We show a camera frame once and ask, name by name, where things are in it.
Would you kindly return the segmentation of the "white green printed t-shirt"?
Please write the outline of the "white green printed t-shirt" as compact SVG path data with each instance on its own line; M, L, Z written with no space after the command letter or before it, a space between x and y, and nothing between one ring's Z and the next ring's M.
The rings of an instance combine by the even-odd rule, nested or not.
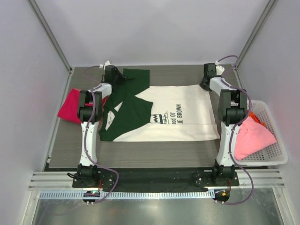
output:
M199 85L151 86L150 71L124 69L104 105L103 142L193 142L220 138L208 91Z

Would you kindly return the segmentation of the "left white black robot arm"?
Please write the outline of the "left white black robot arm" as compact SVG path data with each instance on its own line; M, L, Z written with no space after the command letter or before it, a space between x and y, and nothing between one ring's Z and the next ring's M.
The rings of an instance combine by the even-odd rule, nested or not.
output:
M101 82L90 90L79 92L77 117L82 129L82 151L75 174L68 174L73 179L74 188L95 188L100 185L104 176L101 172L112 175L108 181L108 187L113 187L118 181L119 174L113 169L100 166L96 155L97 132L99 123L103 117L103 99L110 96L112 91L125 81L125 76L107 61L99 68L105 73Z

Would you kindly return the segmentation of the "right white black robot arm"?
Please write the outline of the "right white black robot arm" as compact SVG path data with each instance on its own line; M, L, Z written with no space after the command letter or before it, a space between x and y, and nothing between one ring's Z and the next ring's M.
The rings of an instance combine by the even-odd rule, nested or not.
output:
M200 87L219 96L217 116L221 124L219 152L211 172L204 172L199 184L227 186L237 181L235 169L240 165L234 158L235 145L240 127L248 116L248 97L243 89L233 87L221 75L222 67L215 63L203 66Z

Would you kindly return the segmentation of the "folded magenta t-shirt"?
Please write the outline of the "folded magenta t-shirt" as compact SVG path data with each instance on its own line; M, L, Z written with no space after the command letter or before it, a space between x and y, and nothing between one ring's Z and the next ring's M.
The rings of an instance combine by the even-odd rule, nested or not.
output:
M81 89L72 89L69 92L57 114L59 118L76 124L81 124L80 119L77 117L81 91Z

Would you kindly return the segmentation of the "orange t-shirt in basket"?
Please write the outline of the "orange t-shirt in basket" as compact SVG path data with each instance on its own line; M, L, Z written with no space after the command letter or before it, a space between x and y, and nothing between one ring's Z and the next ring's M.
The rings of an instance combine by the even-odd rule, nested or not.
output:
M260 124L260 125L266 127L266 124L263 123L263 122L261 122L261 121L259 120L259 118L258 118L253 112L250 113L249 117L251 117L251 118L254 120L254 122L256 122L256 123L258 123L258 124Z

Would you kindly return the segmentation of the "pink t-shirt in basket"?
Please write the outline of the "pink t-shirt in basket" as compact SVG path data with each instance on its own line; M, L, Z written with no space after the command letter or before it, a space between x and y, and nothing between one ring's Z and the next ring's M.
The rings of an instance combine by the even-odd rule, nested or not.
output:
M247 117L237 135L234 157L241 161L276 142L276 138L266 127L254 122L251 117Z

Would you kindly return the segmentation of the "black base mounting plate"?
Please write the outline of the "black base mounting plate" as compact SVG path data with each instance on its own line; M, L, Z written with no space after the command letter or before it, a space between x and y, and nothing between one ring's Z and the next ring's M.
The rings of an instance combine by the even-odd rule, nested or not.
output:
M104 176L98 190L108 192L138 192L138 193L171 193L171 192L193 192L205 191L212 187L237 187L237 181L230 181L229 185L207 186L199 184L199 178L204 172L211 172L208 167L175 167L175 168L118 168L113 169L119 174L118 181L113 187L108 187L108 181L112 175L101 172Z

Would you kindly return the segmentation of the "white plastic laundry basket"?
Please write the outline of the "white plastic laundry basket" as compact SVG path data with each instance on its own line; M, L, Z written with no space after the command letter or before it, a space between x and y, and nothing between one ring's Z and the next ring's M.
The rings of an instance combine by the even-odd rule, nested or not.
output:
M240 126L234 159L245 166L277 166L287 163L288 156L278 136L268 106L252 100L251 113Z

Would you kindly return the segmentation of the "right aluminium frame post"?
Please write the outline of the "right aluminium frame post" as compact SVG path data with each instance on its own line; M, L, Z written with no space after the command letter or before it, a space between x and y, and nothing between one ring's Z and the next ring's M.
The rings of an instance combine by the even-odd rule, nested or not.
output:
M239 59L235 64L234 70L237 70L238 67L241 65L243 59L245 58L248 50L250 49L251 45L253 44L253 42L255 41L255 39L257 38L259 32L261 31L261 29L263 28L265 22L267 21L268 17L270 16L273 8L275 7L275 5L277 4L277 0L268 0L265 7L263 8L262 12L260 13L246 43L244 44L242 51L239 55Z

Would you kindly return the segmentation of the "aluminium frame post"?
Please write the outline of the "aluminium frame post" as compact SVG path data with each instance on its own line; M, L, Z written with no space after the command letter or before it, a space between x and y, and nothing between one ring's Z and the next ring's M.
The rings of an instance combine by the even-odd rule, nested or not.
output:
M38 6L37 2L35 0L27 0L27 3L31 7L33 13L35 14L36 18L40 22L44 32L46 33L47 37L49 38L51 44L53 45L57 55L61 59L63 65L67 69L69 73L72 72L72 67L70 66L65 54L63 53L63 50L61 49L55 35L53 34L48 22L46 21L46 18L44 17L40 7Z
M270 16L273 8L275 7L275 5L277 4L277 0L268 0L265 7L263 8L262 12L260 13L246 43L244 44L242 51L239 55L239 59L235 64L234 70L237 70L238 67L241 65L243 59L245 58L248 50L250 49L251 45L253 44L253 42L255 41L255 39L257 38L259 32L261 31L261 29L263 28L265 22L267 21L268 17Z

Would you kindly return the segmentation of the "left aluminium frame post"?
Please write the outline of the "left aluminium frame post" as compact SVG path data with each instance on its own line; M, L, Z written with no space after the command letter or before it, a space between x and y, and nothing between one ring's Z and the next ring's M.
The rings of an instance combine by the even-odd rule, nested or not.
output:
M44 17L40 7L38 6L37 2L35 0L27 0L27 3L31 7L33 13L35 14L36 18L40 22L44 32L46 33L47 37L49 38L51 44L53 45L57 55L61 59L63 65L67 69L69 73L72 72L72 67L70 66L65 54L63 53L63 50L61 49L55 35L53 34L48 22L46 21L46 18Z

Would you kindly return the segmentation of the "aluminium front rail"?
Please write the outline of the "aluminium front rail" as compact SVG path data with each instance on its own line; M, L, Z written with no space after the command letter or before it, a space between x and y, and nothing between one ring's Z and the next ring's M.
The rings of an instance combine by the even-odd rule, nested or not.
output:
M277 169L237 170L232 179L213 181L209 170L199 169L120 169L117 179L114 173L100 172L96 184L80 184L67 172L36 172L32 175L29 190L68 190L70 188L97 188L99 184L110 189L117 183L118 192L185 192L201 188L283 188L284 182Z

